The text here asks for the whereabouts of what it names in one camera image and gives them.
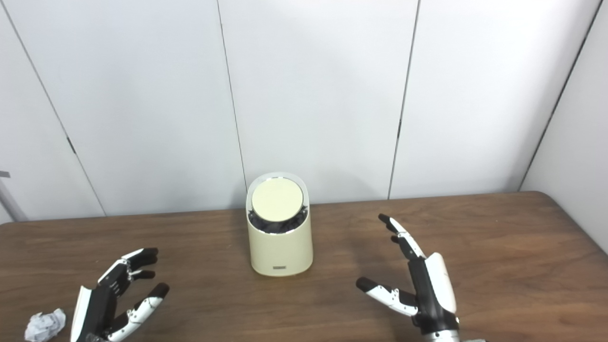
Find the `white and black left hand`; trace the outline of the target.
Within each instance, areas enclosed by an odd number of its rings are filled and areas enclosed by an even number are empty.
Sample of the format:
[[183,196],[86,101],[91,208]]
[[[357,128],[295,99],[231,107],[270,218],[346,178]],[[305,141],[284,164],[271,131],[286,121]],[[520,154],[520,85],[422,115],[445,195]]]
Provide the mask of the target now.
[[123,342],[150,318],[170,290],[166,283],[158,283],[124,313],[116,315],[116,308],[134,281],[155,277],[154,271],[143,267],[158,262],[158,253],[156,247],[144,247],[123,255],[102,274],[95,288],[80,287],[70,329],[72,342]]

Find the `white and black right hand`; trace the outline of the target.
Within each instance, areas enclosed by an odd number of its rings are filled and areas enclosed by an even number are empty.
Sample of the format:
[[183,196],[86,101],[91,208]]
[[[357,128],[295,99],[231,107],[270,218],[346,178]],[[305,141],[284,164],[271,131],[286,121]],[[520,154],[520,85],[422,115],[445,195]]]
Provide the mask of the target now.
[[356,286],[376,301],[412,318],[426,342],[459,342],[459,320],[456,298],[443,256],[426,256],[411,234],[393,217],[380,213],[378,219],[393,233],[391,240],[399,245],[408,260],[415,293],[359,277]]

